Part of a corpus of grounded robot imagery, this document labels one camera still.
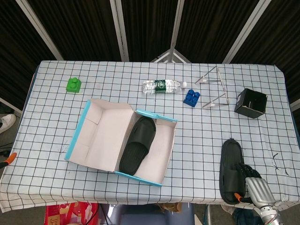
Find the red bag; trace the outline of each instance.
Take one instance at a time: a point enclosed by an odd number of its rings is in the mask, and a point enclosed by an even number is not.
[[[99,225],[98,203],[74,202],[46,206],[44,225]]]

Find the open shoe box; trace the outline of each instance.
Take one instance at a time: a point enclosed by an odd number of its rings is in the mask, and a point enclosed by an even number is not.
[[[148,155],[131,176],[119,172],[119,164],[132,127],[142,115],[154,119],[156,134]],[[162,186],[173,149],[176,124],[176,120],[156,113],[134,111],[126,103],[91,99],[83,110],[65,159]]]

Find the water bottle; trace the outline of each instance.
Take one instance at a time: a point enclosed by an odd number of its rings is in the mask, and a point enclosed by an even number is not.
[[[175,80],[149,80],[142,84],[144,93],[178,93],[186,88],[187,82],[178,82]]]

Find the building block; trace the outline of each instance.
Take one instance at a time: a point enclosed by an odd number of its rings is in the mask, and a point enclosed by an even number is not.
[[[70,78],[67,82],[66,90],[69,92],[78,93],[80,90],[80,86],[81,86],[81,81],[78,78],[76,77]]]
[[[187,92],[186,99],[183,101],[183,103],[190,105],[191,107],[195,107],[199,97],[200,97],[199,92],[194,92],[193,90],[189,90]]]

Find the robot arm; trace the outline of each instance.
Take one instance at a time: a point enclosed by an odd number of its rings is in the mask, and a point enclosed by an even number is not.
[[[260,217],[266,225],[283,225],[279,212],[272,209],[276,201],[266,180],[248,165],[239,164],[237,168],[244,175],[249,193],[249,198],[236,195],[237,199],[241,202],[253,203],[259,208]]]

